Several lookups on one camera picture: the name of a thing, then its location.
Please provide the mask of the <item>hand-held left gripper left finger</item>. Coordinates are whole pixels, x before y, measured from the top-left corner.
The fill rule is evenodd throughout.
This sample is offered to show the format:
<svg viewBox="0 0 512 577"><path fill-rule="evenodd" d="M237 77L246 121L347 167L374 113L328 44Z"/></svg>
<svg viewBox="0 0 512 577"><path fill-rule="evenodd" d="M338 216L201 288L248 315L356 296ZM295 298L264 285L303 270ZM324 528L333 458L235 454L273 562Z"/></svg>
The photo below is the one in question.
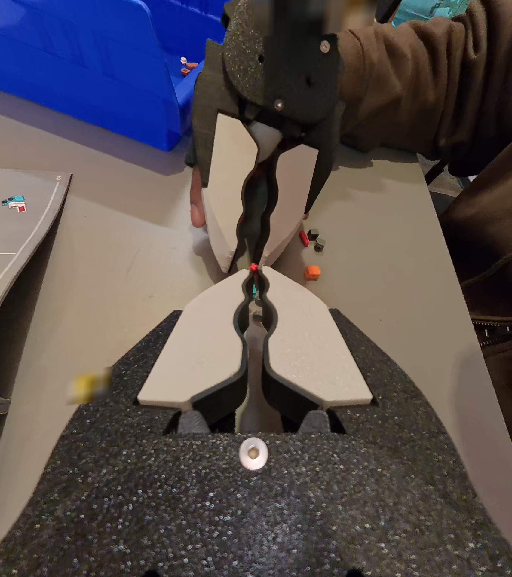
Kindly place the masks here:
<svg viewBox="0 0 512 577"><path fill-rule="evenodd" d="M252 287L252 271L239 270L186 305L137 396L140 405L235 410L242 404Z"/></svg>

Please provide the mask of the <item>yellow and blue brick build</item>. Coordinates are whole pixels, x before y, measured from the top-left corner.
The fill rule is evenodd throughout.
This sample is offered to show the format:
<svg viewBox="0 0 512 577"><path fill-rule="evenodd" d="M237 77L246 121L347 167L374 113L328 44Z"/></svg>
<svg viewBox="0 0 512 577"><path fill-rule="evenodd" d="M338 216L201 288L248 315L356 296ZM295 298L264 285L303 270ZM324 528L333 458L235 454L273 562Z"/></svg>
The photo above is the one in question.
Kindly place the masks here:
<svg viewBox="0 0 512 577"><path fill-rule="evenodd" d="M80 374L73 379L66 401L69 405L83 405L102 400L110 393L111 382L111 367Z"/></svg>

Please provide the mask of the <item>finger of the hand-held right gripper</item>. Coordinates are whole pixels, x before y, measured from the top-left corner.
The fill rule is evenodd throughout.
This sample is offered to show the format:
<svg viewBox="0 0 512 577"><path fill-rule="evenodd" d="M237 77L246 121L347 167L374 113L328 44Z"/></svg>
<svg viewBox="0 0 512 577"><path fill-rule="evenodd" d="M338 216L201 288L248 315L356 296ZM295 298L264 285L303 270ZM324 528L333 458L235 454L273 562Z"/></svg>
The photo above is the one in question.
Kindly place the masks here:
<svg viewBox="0 0 512 577"><path fill-rule="evenodd" d="M298 232L305 213L318 150L300 144L278 155L273 184L276 202L259 266L272 265Z"/></svg>
<svg viewBox="0 0 512 577"><path fill-rule="evenodd" d="M223 273L229 273L238 248L243 191L257 159L258 145L242 121L219 113L202 200L210 246Z"/></svg>

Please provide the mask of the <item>person's right forearm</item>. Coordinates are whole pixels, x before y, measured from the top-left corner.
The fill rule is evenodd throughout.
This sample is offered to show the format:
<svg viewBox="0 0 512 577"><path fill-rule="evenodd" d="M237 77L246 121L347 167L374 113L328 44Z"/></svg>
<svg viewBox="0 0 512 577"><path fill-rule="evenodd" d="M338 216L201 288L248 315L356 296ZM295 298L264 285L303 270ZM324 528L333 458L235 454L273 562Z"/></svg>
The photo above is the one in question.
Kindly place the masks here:
<svg viewBox="0 0 512 577"><path fill-rule="evenodd" d="M512 1L471 1L452 19L340 32L342 140L479 175L512 145Z"/></svg>

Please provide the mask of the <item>blue plastic bin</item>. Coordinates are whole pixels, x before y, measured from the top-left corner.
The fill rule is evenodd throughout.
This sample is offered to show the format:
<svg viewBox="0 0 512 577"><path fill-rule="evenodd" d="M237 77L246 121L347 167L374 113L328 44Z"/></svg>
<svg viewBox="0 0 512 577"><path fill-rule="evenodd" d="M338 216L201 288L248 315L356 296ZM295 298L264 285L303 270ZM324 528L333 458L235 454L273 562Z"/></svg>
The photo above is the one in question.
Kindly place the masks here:
<svg viewBox="0 0 512 577"><path fill-rule="evenodd" d="M0 1L0 91L169 151L191 124L189 24L172 1Z"/></svg>
<svg viewBox="0 0 512 577"><path fill-rule="evenodd" d="M144 1L150 11L164 53L204 60L207 40L221 43L225 34L221 17L225 1Z"/></svg>

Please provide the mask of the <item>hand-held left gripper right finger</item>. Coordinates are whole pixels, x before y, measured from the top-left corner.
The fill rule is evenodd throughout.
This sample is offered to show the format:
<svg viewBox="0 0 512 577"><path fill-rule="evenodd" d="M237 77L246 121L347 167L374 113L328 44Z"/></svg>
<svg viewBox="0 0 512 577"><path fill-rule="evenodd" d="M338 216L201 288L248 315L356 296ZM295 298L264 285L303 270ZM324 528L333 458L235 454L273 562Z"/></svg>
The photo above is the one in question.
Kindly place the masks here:
<svg viewBox="0 0 512 577"><path fill-rule="evenodd" d="M373 400L328 306L271 267L259 271L262 389L278 410L368 405Z"/></svg>

